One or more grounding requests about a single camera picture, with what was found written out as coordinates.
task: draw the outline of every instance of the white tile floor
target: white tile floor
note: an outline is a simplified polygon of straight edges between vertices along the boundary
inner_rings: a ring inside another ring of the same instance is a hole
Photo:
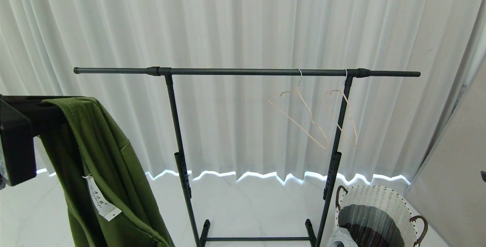
[[[195,246],[179,178],[165,174],[149,181],[176,246]],[[401,183],[385,183],[398,191],[403,190]],[[205,219],[210,219],[210,236],[213,237],[307,236],[304,222],[309,218],[317,233],[323,207],[323,185],[324,181],[311,176],[306,176],[303,182],[288,179],[282,185],[275,177],[246,176],[236,183],[235,176],[206,174],[191,181],[199,232]],[[331,211],[321,246],[326,245],[332,228]],[[0,247],[14,246],[74,246],[63,191],[56,176],[39,174],[34,180],[0,191]],[[207,243],[207,247],[243,246],[309,247],[309,243]],[[422,246],[447,247],[432,229]]]

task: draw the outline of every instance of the black garment rack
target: black garment rack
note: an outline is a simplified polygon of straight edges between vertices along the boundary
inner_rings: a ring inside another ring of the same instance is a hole
[[[184,146],[182,145],[182,135],[179,125],[179,116],[177,114],[177,107],[175,105],[174,83],[172,75],[253,75],[253,76],[345,76],[344,94],[349,98],[349,90],[354,78],[364,77],[419,77],[418,71],[380,71],[369,70],[364,68],[354,69],[239,69],[239,68],[170,68],[170,67],[147,67],[147,68],[80,68],[75,67],[74,73],[84,74],[149,74],[152,76],[164,76],[169,93],[170,109],[172,110],[172,119],[174,120],[175,135],[177,138],[178,152],[175,153],[175,160],[177,162],[177,169],[181,181],[182,190],[184,192],[184,199],[193,228],[194,240],[196,247],[205,247],[208,241],[309,241],[311,247],[319,247],[321,245],[322,235],[324,231],[324,224],[328,216],[331,198],[333,197],[334,186],[336,182],[337,171],[341,160],[341,153],[338,152],[339,140],[341,138],[341,131],[344,122],[347,103],[344,98],[341,101],[341,109],[339,111],[338,126],[336,128],[335,139],[333,143],[333,150],[328,169],[328,177],[326,186],[323,192],[323,199],[325,200],[324,208],[321,216],[321,223],[319,224],[319,231],[317,237],[314,234],[314,229],[310,219],[305,221],[307,229],[306,237],[208,237],[210,229],[210,221],[207,219],[204,222],[201,236],[197,231],[196,220],[194,218],[193,205],[191,204],[191,187],[189,186],[189,176],[187,173],[186,159],[184,154]]]

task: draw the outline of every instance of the green sweatshirt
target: green sweatshirt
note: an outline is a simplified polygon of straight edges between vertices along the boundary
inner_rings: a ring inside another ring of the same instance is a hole
[[[95,98],[44,101],[68,120],[40,138],[64,190],[76,247],[174,247],[137,155],[106,109]]]

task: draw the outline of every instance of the laundry basket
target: laundry basket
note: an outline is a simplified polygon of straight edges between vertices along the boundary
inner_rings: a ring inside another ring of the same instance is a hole
[[[418,237],[415,221],[424,230]],[[403,197],[385,186],[339,186],[336,195],[336,227],[349,230],[359,247],[420,246],[428,223],[414,216]]]

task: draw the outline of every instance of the light under curtain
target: light under curtain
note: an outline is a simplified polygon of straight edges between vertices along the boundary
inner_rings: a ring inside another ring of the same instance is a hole
[[[481,0],[1,0],[0,92],[96,97],[152,176],[177,170],[163,78],[75,75],[73,67],[368,68],[416,79],[356,79],[349,98],[358,145],[342,138],[339,172],[417,172],[472,34]],[[344,77],[300,84],[330,143]],[[176,76],[188,168],[280,178],[327,174],[323,150],[268,102],[299,77]],[[277,104],[324,137],[296,95]],[[351,122],[344,134],[354,138]],[[38,147],[38,168],[52,171]]]

